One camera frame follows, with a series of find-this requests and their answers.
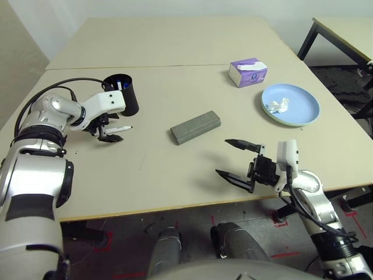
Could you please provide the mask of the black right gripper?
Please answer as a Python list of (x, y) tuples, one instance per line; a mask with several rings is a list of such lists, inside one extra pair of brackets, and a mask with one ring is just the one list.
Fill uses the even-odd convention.
[(219, 176), (224, 178), (230, 184), (251, 194), (254, 192), (254, 186), (256, 183), (272, 187), (278, 183), (280, 176), (276, 174), (276, 163), (272, 162), (271, 159), (264, 157), (264, 145), (254, 144), (242, 139), (226, 139), (225, 142), (240, 150), (248, 150), (259, 155), (249, 164), (249, 181), (242, 180), (238, 175), (216, 169), (215, 171)]

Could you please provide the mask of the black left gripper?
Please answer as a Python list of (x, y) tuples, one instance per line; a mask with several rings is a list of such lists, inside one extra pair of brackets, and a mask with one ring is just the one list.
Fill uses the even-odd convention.
[(92, 136), (98, 135), (98, 140), (101, 142), (115, 143), (123, 141), (123, 137), (112, 134), (118, 132), (119, 128), (105, 129), (104, 126), (109, 124), (109, 119), (119, 119), (117, 113), (104, 113), (93, 119), (86, 128)]

